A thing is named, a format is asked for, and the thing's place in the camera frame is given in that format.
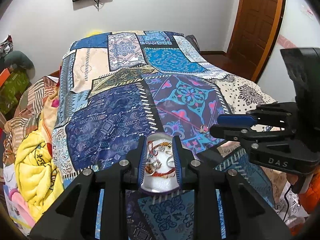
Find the person's right hand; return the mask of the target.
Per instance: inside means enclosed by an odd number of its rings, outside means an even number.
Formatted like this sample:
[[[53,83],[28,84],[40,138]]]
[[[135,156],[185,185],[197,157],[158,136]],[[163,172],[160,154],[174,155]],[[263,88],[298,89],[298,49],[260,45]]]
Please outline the person's right hand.
[[[319,166],[317,166],[304,193],[298,195],[299,203],[310,215],[319,203]]]

